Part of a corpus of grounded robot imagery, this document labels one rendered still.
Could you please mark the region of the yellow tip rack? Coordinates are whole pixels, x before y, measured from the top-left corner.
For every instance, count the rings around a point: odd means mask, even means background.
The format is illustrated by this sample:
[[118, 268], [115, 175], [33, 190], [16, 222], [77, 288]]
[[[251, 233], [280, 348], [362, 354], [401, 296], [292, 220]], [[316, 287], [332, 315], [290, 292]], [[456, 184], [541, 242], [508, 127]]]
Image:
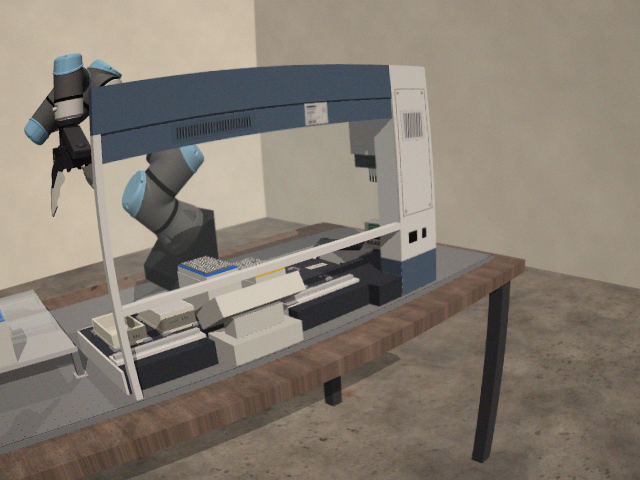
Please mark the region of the yellow tip rack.
[[285, 267], [284, 267], [284, 268], [281, 268], [281, 269], [278, 269], [278, 270], [274, 270], [274, 271], [271, 271], [271, 272], [263, 274], [263, 275], [258, 275], [258, 276], [255, 276], [255, 277], [252, 277], [252, 278], [249, 278], [249, 279], [246, 279], [246, 280], [242, 280], [241, 281], [241, 285], [242, 285], [242, 288], [245, 288], [245, 287], [248, 287], [248, 286], [251, 286], [251, 285], [266, 281], [266, 280], [270, 280], [270, 279], [273, 279], [273, 278], [276, 278], [276, 277], [279, 277], [279, 276], [282, 276], [282, 275], [285, 275], [285, 274], [286, 274], [286, 272], [285, 272]]

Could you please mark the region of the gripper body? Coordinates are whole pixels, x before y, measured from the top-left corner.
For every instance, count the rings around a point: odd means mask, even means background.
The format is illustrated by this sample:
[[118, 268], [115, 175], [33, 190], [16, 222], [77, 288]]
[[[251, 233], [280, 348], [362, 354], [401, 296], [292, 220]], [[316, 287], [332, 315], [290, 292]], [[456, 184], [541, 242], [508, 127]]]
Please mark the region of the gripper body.
[[83, 116], [55, 122], [56, 127], [59, 128], [60, 145], [57, 148], [53, 148], [53, 163], [56, 162], [57, 156], [60, 156], [63, 170], [67, 169], [67, 172], [70, 172], [72, 168], [76, 168], [76, 167], [78, 169], [82, 169], [81, 166], [83, 166], [88, 159], [88, 158], [81, 158], [81, 159], [73, 160], [65, 142], [63, 141], [64, 140], [62, 137], [63, 128], [76, 126], [76, 123], [78, 122], [83, 122]]

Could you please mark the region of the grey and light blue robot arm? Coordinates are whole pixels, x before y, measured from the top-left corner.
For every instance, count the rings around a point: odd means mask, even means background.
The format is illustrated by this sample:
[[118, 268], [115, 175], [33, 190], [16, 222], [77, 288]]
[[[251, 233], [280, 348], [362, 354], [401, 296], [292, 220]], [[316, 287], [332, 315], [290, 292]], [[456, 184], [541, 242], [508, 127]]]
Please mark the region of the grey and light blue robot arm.
[[[82, 66], [80, 53], [63, 55], [54, 60], [54, 88], [24, 128], [27, 137], [35, 144], [42, 145], [51, 133], [59, 131], [56, 121], [81, 116], [84, 121], [89, 116], [87, 89], [122, 83], [122, 74], [101, 60], [95, 60], [87, 69]], [[91, 156], [91, 146], [80, 123], [76, 123], [78, 126], [64, 127], [62, 133], [73, 160]]]

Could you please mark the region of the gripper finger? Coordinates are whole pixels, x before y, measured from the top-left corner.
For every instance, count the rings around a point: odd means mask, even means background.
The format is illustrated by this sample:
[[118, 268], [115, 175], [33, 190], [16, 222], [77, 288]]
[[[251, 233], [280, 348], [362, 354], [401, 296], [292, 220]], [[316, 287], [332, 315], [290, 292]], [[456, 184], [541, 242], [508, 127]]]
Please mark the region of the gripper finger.
[[82, 169], [84, 171], [84, 175], [85, 178], [88, 182], [88, 184], [94, 189], [93, 186], [93, 172], [92, 172], [92, 162], [91, 162], [92, 158], [90, 156], [90, 158], [87, 159], [87, 162], [85, 163], [85, 166], [82, 166]]
[[57, 160], [52, 167], [52, 186], [51, 186], [51, 211], [52, 216], [55, 216], [58, 208], [57, 201], [60, 197], [60, 188], [65, 181], [63, 174], [63, 166], [61, 164], [61, 157], [57, 156]]

